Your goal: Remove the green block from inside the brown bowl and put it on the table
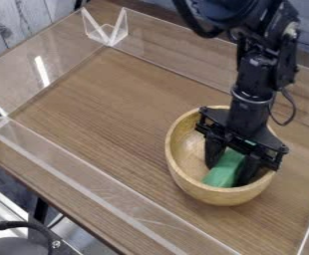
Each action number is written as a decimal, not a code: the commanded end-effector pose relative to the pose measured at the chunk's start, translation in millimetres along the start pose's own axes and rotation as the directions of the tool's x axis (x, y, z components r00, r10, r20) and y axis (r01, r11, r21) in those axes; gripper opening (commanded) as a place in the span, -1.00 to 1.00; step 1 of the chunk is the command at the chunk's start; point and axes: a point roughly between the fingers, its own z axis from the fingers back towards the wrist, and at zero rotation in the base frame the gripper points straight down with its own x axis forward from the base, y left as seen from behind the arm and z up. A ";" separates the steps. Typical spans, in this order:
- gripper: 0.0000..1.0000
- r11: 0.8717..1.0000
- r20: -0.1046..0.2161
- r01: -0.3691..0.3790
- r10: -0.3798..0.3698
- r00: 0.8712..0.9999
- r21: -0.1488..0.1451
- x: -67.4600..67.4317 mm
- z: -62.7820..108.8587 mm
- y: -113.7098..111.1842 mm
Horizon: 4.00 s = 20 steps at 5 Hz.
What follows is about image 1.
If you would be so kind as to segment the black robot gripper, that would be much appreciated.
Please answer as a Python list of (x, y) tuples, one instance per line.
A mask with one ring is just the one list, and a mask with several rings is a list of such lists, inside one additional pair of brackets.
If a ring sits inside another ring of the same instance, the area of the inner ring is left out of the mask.
[(196, 130), (205, 138), (205, 164), (209, 168), (217, 165), (228, 146), (248, 154), (237, 177), (237, 185), (244, 186), (264, 167), (280, 168), (290, 147), (268, 127), (276, 91), (249, 92), (233, 87), (231, 94), (228, 109), (199, 109)]

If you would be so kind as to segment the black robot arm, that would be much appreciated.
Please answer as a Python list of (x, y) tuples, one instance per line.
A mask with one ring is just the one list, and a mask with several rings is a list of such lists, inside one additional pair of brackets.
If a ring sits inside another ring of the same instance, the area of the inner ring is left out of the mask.
[(173, 0), (192, 31), (212, 39), (233, 34), (237, 80), (227, 109), (203, 107), (196, 130), (205, 138), (204, 182), (220, 187), (251, 183), (261, 169), (277, 170), (290, 147), (269, 129), (279, 96), (299, 72), (299, 11), (290, 0)]

